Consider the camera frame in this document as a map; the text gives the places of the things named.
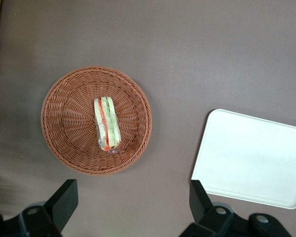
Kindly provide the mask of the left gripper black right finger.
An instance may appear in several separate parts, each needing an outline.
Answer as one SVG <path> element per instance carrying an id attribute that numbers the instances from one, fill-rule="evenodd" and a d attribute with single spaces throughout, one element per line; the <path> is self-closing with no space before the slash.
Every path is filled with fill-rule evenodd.
<path id="1" fill-rule="evenodd" d="M 249 219 L 237 215 L 226 204 L 212 203 L 199 180 L 192 180 L 189 207 L 194 222 L 182 237 L 290 237 L 291 234 L 275 217 L 253 213 Z"/>

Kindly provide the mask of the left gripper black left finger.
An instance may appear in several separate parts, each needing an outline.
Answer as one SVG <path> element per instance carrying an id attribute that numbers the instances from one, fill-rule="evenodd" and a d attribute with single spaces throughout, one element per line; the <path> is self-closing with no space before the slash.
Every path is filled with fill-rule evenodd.
<path id="1" fill-rule="evenodd" d="M 33 203 L 8 220 L 0 214 L 0 237 L 60 237 L 77 206 L 77 180 L 68 179 L 46 202 Z"/>

